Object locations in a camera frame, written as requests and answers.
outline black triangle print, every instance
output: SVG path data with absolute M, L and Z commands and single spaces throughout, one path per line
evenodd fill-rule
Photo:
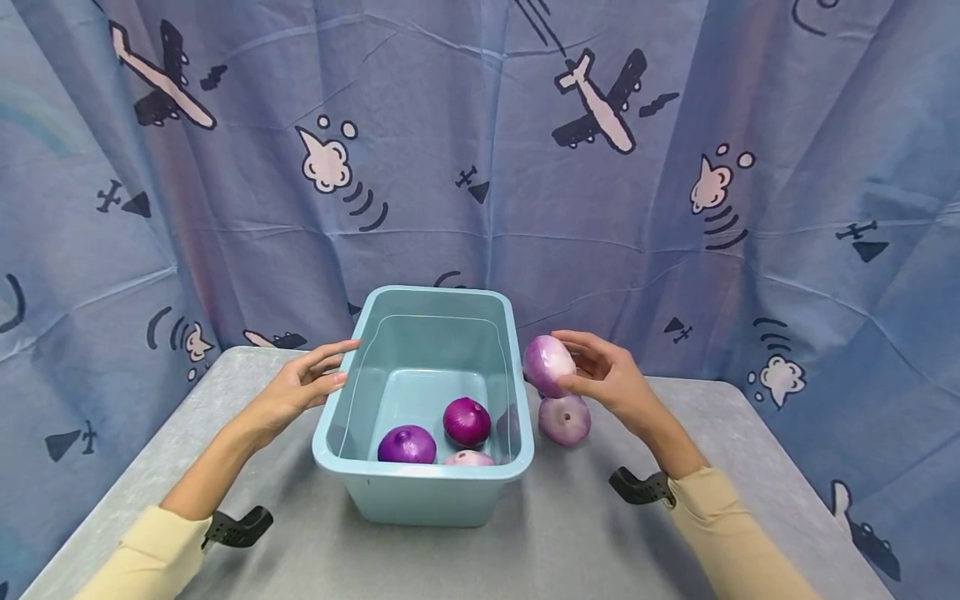
M 80 429 L 77 431 L 71 431 L 70 433 L 60 433 L 55 436 L 47 436 L 45 442 L 47 443 L 47 454 L 50 455 L 50 460 L 57 463 L 63 458 L 63 455 L 66 454 L 66 451 L 70 449 L 70 446 L 77 441 L 77 438 L 80 437 Z
M 467 188 L 467 192 L 473 196 L 473 199 L 478 203 L 482 204 L 483 201 L 487 199 L 487 192 L 490 191 L 490 182 L 484 181 L 483 183 L 477 183 L 476 185 L 471 185 Z
M 853 242 L 853 249 L 860 254 L 860 260 L 870 262 L 890 246 L 887 242 Z
M 680 331 L 683 328 L 684 322 L 674 317 L 670 320 L 670 323 L 667 324 L 666 329 L 663 330 L 663 333 L 672 333 L 674 331 Z
M 135 215 L 140 215 L 144 219 L 150 218 L 150 199 L 147 198 L 146 192 L 140 192 L 136 196 L 130 198 L 126 204 L 120 206 L 121 210 L 126 210 L 127 212 L 132 212 Z

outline sleeve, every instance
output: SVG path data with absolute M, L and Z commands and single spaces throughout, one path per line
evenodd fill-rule
M 670 516 L 718 598 L 820 598 L 740 505 L 722 472 L 701 468 L 679 481 L 670 480 L 669 486 L 677 499 Z
M 148 508 L 76 600 L 170 600 L 200 570 L 200 546 L 212 519 L 188 521 Z

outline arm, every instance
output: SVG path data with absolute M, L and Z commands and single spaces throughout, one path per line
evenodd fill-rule
M 577 374 L 561 387 L 595 398 L 653 453 L 677 499 L 670 517 L 725 599 L 819 598 L 780 552 L 720 471 L 711 468 L 636 367 L 633 357 L 590 333 L 554 331 L 574 354 Z
M 167 600 L 183 591 L 200 570 L 204 535 L 240 470 L 303 411 L 344 386 L 346 374 L 329 371 L 358 344 L 321 346 L 284 365 L 220 430 L 160 505 L 144 512 L 76 597 Z

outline table clamp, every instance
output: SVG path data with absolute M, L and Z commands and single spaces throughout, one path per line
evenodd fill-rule
M 206 545 L 212 541 L 231 548 L 249 548 L 273 524 L 274 516 L 262 506 L 254 506 L 239 521 L 235 521 L 230 516 L 217 511 L 213 514 L 213 522 L 210 523 L 210 528 L 206 530 L 201 549 L 205 549 Z
M 628 504 L 650 504 L 657 500 L 666 500 L 671 507 L 677 505 L 677 498 L 673 497 L 663 471 L 641 480 L 628 468 L 621 467 L 613 472 L 609 481 L 611 487 Z

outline blue curtain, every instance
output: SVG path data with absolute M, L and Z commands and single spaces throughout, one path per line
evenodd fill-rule
M 731 382 L 898 597 L 950 597 L 958 22 L 0 0 L 0 598 L 222 348 L 347 337 L 388 283 L 495 289 L 521 343 L 587 329 Z

